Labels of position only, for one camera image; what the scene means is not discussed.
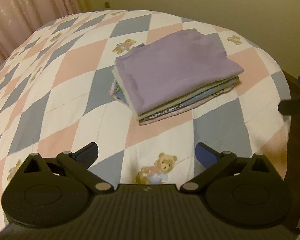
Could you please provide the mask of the pink striped curtain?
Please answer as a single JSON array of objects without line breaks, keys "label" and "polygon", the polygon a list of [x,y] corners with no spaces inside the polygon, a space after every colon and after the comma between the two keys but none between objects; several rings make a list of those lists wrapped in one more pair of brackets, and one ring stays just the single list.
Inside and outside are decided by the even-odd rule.
[{"label": "pink striped curtain", "polygon": [[78,0],[0,0],[0,66],[38,28],[81,11]]}]

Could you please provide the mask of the cream folded garment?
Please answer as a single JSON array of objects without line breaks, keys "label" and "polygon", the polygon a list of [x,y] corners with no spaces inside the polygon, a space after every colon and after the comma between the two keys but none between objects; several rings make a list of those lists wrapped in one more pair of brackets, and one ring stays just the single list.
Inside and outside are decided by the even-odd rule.
[{"label": "cream folded garment", "polygon": [[[125,95],[128,103],[129,103],[129,105],[133,107],[134,111],[132,111],[132,112],[136,116],[136,119],[137,119],[137,121],[139,122],[140,125],[150,124],[150,123],[153,123],[153,122],[156,122],[156,121],[159,121],[159,120],[163,120],[163,119],[172,117],[174,115],[178,115],[178,114],[184,113],[186,111],[194,109],[194,108],[196,108],[196,107],[198,107],[198,106],[200,106],[200,105],[202,105],[202,104],[204,104],[204,103],[212,100],[213,98],[221,95],[221,94],[219,94],[217,96],[208,96],[205,99],[202,99],[200,101],[197,101],[197,102],[192,103],[191,105],[188,105],[188,106],[185,106],[185,107],[182,107],[182,106],[179,105],[179,106],[176,106],[176,107],[169,107],[167,109],[162,109],[161,111],[159,111],[157,109],[157,107],[158,107],[157,106],[157,107],[154,107],[153,109],[150,109],[149,111],[146,111],[145,113],[138,114],[136,112],[135,107],[133,106],[132,100],[131,100],[131,98],[130,98],[130,96],[128,94],[128,90],[124,87],[123,81],[122,81],[121,77],[119,76],[119,71],[117,70],[116,67],[114,67],[114,69],[112,70],[112,74],[114,76],[114,79],[117,80],[120,88],[123,90],[123,93],[124,93],[124,95]],[[198,90],[196,90],[194,92],[190,92],[189,94],[186,94],[186,95],[183,95],[183,96],[196,95],[196,94],[198,94],[198,93],[200,93],[200,92],[202,92],[202,91],[204,91],[206,89],[209,89],[210,87],[214,87],[214,86],[216,86],[216,85],[218,85],[220,83],[223,83],[225,80],[217,81],[215,83],[207,85],[207,86],[205,86],[203,88],[200,88],[200,89],[198,89]]]}]

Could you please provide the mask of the diamond patterned teddy quilt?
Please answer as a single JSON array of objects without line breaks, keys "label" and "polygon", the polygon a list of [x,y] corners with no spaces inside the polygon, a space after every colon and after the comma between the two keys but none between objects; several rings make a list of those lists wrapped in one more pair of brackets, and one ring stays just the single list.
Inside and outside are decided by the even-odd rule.
[{"label": "diamond patterned teddy quilt", "polygon": [[[205,34],[244,72],[230,92],[141,126],[110,96],[115,59],[183,29]],[[199,142],[240,157],[263,153],[285,177],[290,118],[277,106],[289,97],[276,61],[229,29],[154,11],[86,12],[54,20],[0,67],[0,201],[30,153],[54,157],[92,141],[99,156],[90,170],[112,185],[133,183],[161,153],[177,161],[168,174],[150,181],[182,185],[203,170],[194,156]],[[5,226],[0,204],[0,231]]]}]

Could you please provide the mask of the purple cloth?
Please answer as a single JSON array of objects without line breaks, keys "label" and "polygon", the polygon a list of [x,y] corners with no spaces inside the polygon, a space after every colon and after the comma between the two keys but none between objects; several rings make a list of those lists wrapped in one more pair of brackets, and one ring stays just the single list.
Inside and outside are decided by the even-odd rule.
[{"label": "purple cloth", "polygon": [[181,30],[133,47],[115,60],[138,114],[229,79],[244,69],[227,57],[220,42],[196,29]]}]

